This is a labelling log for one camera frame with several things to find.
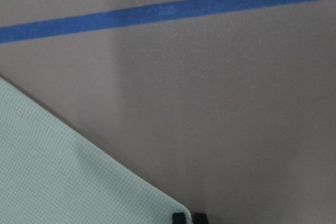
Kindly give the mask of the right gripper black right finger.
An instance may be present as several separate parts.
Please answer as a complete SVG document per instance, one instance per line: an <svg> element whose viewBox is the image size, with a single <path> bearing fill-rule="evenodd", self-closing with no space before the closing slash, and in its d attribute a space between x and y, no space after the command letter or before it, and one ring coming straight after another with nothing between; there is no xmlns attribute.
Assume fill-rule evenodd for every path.
<svg viewBox="0 0 336 224"><path fill-rule="evenodd" d="M194 214L194 224L208 224L207 214L195 213Z"/></svg>

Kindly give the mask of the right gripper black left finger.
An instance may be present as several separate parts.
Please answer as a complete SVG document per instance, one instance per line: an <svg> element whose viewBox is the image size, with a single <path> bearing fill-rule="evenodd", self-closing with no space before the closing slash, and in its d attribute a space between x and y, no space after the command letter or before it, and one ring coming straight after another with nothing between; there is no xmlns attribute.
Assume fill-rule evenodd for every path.
<svg viewBox="0 0 336 224"><path fill-rule="evenodd" d="M172 224L186 224L186 216L183 212L175 212L172 214Z"/></svg>

